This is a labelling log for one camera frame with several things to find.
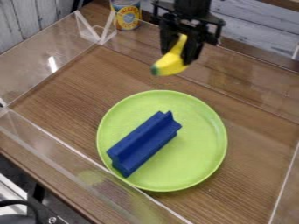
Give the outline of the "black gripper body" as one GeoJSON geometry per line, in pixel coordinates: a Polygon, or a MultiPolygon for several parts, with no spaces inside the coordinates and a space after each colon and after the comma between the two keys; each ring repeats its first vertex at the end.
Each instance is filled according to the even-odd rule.
{"type": "Polygon", "coordinates": [[[153,18],[163,34],[183,33],[216,45],[226,22],[211,14],[211,0],[153,0],[153,18]]]}

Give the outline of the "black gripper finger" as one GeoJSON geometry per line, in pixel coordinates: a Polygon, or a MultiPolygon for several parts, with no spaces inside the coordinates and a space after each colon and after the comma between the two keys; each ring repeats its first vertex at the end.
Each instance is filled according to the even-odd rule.
{"type": "Polygon", "coordinates": [[[179,39],[177,27],[173,23],[161,20],[159,28],[161,54],[167,54],[179,39]]]}
{"type": "Polygon", "coordinates": [[[181,49],[181,60],[184,65],[189,65],[200,56],[203,42],[197,36],[188,34],[187,41],[181,49]]]}

